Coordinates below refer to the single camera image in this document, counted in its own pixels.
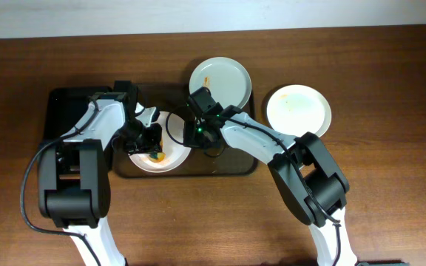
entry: plate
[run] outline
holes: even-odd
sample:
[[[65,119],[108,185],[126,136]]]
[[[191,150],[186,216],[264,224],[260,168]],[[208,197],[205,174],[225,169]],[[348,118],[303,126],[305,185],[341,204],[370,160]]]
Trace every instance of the plate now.
[[[212,92],[212,97],[223,108],[230,105],[243,108],[251,96],[251,78],[237,61],[216,57],[203,61],[190,77],[189,91],[195,92],[202,86]]]
[[[330,127],[331,108],[317,90],[289,85],[277,90],[269,99],[267,119],[280,133],[302,137],[311,132],[321,137]]]
[[[182,145],[176,144],[167,134],[166,119],[168,112],[160,111],[157,123],[162,127],[162,151],[166,157],[159,163],[153,163],[149,160],[148,154],[133,154],[129,156],[131,161],[144,171],[151,173],[163,173],[170,171],[180,164],[189,156],[191,148],[186,148]],[[169,118],[169,131],[174,139],[183,141],[183,119],[176,114],[172,114]]]

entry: black tray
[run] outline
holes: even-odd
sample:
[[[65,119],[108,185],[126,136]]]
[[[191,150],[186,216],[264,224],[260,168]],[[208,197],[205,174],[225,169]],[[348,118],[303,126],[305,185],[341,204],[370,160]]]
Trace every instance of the black tray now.
[[[142,97],[147,99],[147,107],[157,106],[161,111],[170,112],[177,106],[186,104],[189,95],[188,84],[158,83],[138,84]],[[249,102],[243,107],[254,119],[254,99],[251,95]],[[193,120],[192,113],[187,109],[179,109],[175,112],[184,120]],[[203,150],[192,149],[186,160],[177,168],[165,173],[149,173],[139,169],[123,152],[114,152],[113,170],[116,174],[125,178],[134,177],[201,177],[201,176],[225,176],[246,175],[252,173],[257,167],[257,160],[244,151],[225,148],[218,158],[210,158],[203,154]]]

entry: brown tabletop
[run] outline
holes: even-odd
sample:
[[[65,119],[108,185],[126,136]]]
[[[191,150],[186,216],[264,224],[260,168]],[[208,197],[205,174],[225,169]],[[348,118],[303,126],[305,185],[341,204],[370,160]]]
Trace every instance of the brown tabletop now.
[[[71,239],[33,232],[19,213],[22,173],[42,138],[51,89],[186,83],[215,56],[248,70],[261,123],[274,89],[320,91],[333,112],[322,140],[351,185],[354,253],[426,265],[426,26],[0,40],[0,265],[83,264]],[[246,177],[109,178],[109,224],[130,265],[315,260],[308,228],[263,164]],[[33,173],[28,214],[53,229],[36,197]]]

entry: white background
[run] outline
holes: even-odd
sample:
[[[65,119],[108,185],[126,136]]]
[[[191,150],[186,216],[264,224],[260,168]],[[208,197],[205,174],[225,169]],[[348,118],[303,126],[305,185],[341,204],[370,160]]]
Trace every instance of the white background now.
[[[0,38],[426,24],[426,0],[0,0]]]

